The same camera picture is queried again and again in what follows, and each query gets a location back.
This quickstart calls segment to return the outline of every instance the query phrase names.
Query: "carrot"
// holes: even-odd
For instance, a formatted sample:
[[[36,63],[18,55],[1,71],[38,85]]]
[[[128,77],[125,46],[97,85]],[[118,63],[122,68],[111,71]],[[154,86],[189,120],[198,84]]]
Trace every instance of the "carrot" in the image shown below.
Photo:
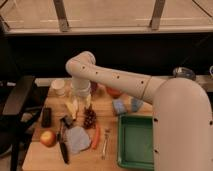
[[[101,128],[98,123],[95,124],[95,134],[92,139],[91,148],[96,149],[98,146],[98,143],[100,141],[100,135],[101,135]]]

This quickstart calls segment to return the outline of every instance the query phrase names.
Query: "apple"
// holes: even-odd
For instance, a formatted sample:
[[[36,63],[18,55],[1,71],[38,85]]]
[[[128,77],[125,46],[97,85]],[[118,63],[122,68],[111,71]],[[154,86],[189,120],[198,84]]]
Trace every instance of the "apple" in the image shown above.
[[[56,142],[56,134],[51,130],[44,131],[40,136],[40,142],[47,147],[51,147]]]

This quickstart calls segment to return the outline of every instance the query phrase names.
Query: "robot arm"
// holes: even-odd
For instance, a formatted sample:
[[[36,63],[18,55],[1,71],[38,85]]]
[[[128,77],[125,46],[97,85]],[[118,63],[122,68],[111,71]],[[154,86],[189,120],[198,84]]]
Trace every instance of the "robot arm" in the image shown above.
[[[72,86],[77,92],[89,89],[91,80],[121,90],[150,104],[157,88],[165,82],[164,79],[149,75],[98,67],[90,52],[82,52],[71,58],[66,64],[66,70],[73,76]]]
[[[155,171],[212,171],[213,119],[203,88],[185,78],[163,80],[94,64],[90,52],[67,62],[75,92],[89,92],[91,80],[153,104]]]

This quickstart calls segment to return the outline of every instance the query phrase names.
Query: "bunch of grapes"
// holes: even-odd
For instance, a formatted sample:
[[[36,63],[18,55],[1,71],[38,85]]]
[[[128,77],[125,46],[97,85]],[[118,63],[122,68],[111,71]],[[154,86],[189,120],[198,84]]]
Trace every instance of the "bunch of grapes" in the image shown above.
[[[84,119],[84,125],[83,127],[85,129],[89,129],[93,126],[95,126],[96,123],[96,113],[92,109],[92,105],[88,109],[84,109],[85,119]]]

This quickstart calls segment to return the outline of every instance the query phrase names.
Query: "green plastic tray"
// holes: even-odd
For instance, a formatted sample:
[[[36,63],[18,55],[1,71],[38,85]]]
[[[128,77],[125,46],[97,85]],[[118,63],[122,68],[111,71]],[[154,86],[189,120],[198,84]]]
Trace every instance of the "green plastic tray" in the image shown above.
[[[154,170],[152,118],[122,115],[118,122],[118,165]]]

